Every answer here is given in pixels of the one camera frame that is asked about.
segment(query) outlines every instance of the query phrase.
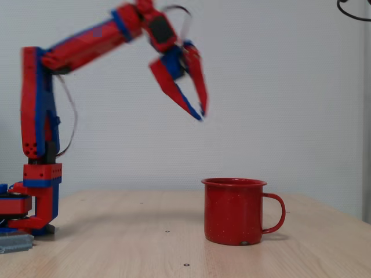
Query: black wire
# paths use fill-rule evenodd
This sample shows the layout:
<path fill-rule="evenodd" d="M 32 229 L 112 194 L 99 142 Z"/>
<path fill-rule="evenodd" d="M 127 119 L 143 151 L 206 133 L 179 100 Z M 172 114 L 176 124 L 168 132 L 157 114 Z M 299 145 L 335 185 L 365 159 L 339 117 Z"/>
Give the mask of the black wire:
<path fill-rule="evenodd" d="M 364 19 L 362 17 L 358 17 L 358 16 L 354 16 L 350 13 L 347 13 L 345 10 L 343 10 L 343 8 L 340 6 L 340 0 L 337 0 L 337 8 L 342 12 L 344 13 L 346 16 L 348 17 L 351 17 L 352 19 L 356 19 L 356 20 L 360 20 L 360 21 L 367 21 L 367 22 L 371 22 L 371 19 Z"/>
<path fill-rule="evenodd" d="M 188 13 L 190 16 L 192 16 L 191 12 L 189 10 L 187 10 L 185 7 L 183 6 L 180 6 L 180 5 L 170 5 L 170 6 L 166 6 L 162 9 L 162 12 L 167 12 L 168 10 L 174 10 L 174 9 L 180 9 L 180 10 L 183 10 L 185 11 L 186 13 Z"/>
<path fill-rule="evenodd" d="M 71 144 L 72 144 L 72 141 L 73 141 L 74 136 L 75 136 L 75 130 L 76 130 L 76 127 L 77 127 L 78 114 L 77 114 L 75 103 L 74 103 L 74 101 L 72 99 L 70 90 L 68 89 L 68 87 L 66 85 L 66 82 L 64 81 L 64 79 L 63 79 L 63 77 L 61 75 L 57 75 L 57 78 L 61 82 L 62 87 L 63 87 L 64 91 L 66 92 L 66 95 L 68 97 L 68 101 L 70 102 L 71 107 L 72 107 L 72 110 L 74 111 L 74 118 L 75 118 L 74 119 L 74 129 L 72 131 L 70 142 L 68 143 L 67 147 L 62 152 L 60 152 L 60 153 L 57 154 L 57 158 L 58 158 L 58 157 L 64 155 L 67 152 L 67 150 L 70 148 Z"/>

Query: table surface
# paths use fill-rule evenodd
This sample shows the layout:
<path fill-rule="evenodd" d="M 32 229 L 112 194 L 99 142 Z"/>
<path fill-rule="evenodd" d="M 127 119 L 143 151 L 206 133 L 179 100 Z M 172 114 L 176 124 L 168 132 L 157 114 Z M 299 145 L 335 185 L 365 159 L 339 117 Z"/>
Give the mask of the table surface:
<path fill-rule="evenodd" d="M 80 192 L 61 200 L 55 235 L 0 255 L 0 277 L 371 277 L 371 225 L 305 196 L 281 196 L 283 227 L 234 247 L 205 239 L 203 192 Z M 280 213 L 264 199 L 265 228 Z"/>

